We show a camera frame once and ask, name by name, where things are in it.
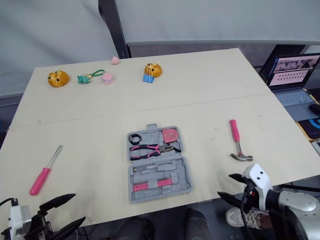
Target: mouse pad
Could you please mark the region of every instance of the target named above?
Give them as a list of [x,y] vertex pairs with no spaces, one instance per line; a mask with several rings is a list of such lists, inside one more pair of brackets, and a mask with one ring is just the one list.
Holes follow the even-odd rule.
[[305,133],[309,136],[309,138],[320,138],[320,117],[299,121],[299,124],[301,125]]

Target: gray tool case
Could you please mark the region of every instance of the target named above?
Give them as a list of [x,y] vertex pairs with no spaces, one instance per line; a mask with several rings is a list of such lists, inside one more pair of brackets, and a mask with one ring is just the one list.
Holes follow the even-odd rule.
[[[152,149],[131,150],[132,147],[151,144],[167,145],[167,143],[164,143],[163,129],[176,129],[178,138],[169,145],[181,152],[174,149],[162,152],[159,156],[131,160],[131,157],[143,156],[153,152]],[[141,141],[137,145],[132,145],[129,141],[133,134],[141,136]],[[127,150],[128,159],[132,163],[128,169],[129,200],[132,204],[186,194],[192,191],[188,163],[186,158],[181,155],[184,151],[182,135],[176,126],[157,128],[157,124],[148,124],[145,131],[131,132],[127,136]],[[136,188],[142,188],[142,190],[134,191]]]

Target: green keychain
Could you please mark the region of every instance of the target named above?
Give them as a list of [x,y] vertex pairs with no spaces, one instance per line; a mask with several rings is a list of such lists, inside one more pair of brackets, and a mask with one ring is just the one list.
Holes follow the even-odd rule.
[[91,74],[84,74],[84,75],[81,75],[81,76],[77,76],[78,84],[89,84],[92,81],[92,77],[101,76],[104,73],[105,73],[105,70],[99,69],[99,70],[97,70],[97,71],[95,71],[94,73],[91,73]]

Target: hammer head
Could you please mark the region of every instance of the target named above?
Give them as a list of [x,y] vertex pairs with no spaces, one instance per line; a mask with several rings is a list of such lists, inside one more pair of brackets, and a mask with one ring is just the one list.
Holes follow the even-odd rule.
[[251,162],[251,161],[254,160],[253,156],[245,156],[242,153],[239,154],[239,155],[235,155],[235,154],[231,153],[230,156],[233,157],[235,160],[238,160],[240,162],[245,162],[245,161]]

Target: pink hammer handle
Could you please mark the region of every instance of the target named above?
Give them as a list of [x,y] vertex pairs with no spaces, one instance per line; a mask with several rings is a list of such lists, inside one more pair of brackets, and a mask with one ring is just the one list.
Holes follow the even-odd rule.
[[30,195],[34,196],[34,195],[37,195],[40,192],[40,190],[41,190],[42,186],[44,185],[44,183],[45,183],[50,171],[51,171],[50,168],[44,167],[42,169],[42,172],[36,178],[32,188],[29,191]]
[[230,126],[231,126],[233,140],[235,142],[240,142],[240,135],[237,128],[237,121],[234,119],[230,120]]

